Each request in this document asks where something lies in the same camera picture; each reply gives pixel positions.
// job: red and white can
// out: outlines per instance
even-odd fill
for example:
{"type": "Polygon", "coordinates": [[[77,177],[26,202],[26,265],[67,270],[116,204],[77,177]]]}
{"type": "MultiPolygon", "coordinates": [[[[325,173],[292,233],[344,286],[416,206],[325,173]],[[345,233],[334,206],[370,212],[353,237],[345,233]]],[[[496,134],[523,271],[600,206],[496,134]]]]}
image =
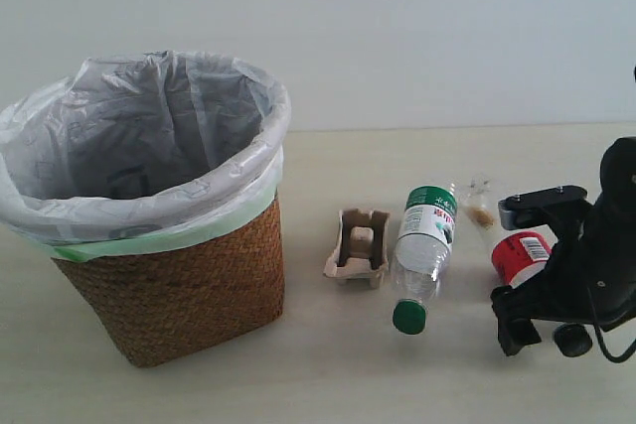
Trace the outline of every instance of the red and white can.
{"type": "Polygon", "coordinates": [[[551,253],[542,235],[523,231],[499,242],[491,260],[503,282],[516,288],[543,270],[551,253]]]}

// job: plastic bottle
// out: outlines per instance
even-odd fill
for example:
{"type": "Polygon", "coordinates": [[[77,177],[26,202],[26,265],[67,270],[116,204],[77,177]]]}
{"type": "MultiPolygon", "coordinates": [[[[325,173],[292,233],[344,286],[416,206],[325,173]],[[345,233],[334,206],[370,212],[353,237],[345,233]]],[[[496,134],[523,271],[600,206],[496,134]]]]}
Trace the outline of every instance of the plastic bottle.
{"type": "Polygon", "coordinates": [[[460,195],[460,203],[477,227],[502,282],[516,288],[544,269],[551,248],[537,232],[512,232],[501,225],[501,202],[493,198],[491,187],[488,179],[474,179],[460,195]]]}
{"type": "Polygon", "coordinates": [[[407,335],[424,330],[428,302],[450,258],[456,215],[454,185],[422,186],[408,195],[391,264],[397,294],[393,323],[407,335]]]}

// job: woven trash bin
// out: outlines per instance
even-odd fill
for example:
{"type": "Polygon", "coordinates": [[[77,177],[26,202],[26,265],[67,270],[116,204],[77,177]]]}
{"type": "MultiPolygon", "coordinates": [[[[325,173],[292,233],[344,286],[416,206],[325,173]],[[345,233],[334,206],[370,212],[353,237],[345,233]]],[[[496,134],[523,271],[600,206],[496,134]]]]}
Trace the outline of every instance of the woven trash bin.
{"type": "Polygon", "coordinates": [[[134,365],[279,317],[284,86],[238,59],[89,59],[0,112],[0,218],[134,365]]]}

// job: small plastic bag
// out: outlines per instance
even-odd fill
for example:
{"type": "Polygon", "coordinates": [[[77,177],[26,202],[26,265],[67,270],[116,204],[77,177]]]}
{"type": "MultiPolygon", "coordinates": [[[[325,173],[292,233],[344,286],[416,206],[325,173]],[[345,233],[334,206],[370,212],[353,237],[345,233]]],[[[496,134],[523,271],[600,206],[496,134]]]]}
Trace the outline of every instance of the small plastic bag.
{"type": "Polygon", "coordinates": [[[52,247],[228,233],[271,202],[290,117],[285,87],[235,58],[89,59],[0,112],[0,220],[52,247]]]}

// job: white table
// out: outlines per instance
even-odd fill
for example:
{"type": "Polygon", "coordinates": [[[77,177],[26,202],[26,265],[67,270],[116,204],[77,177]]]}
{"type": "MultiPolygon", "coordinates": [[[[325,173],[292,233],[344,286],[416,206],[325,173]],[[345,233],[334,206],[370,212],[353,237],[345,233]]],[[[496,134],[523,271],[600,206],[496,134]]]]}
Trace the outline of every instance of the white table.
{"type": "MultiPolygon", "coordinates": [[[[498,284],[463,216],[426,332],[391,324],[390,288],[322,276],[340,208],[392,213],[409,190],[473,173],[511,192],[565,183],[599,191],[602,153],[636,124],[294,133],[286,141],[287,295],[276,323],[152,369],[131,366],[47,257],[2,230],[0,423],[598,423],[636,419],[636,359],[598,346],[565,358],[554,325],[505,357],[489,293],[498,284]]],[[[618,352],[636,334],[608,337],[618,352]]]]}

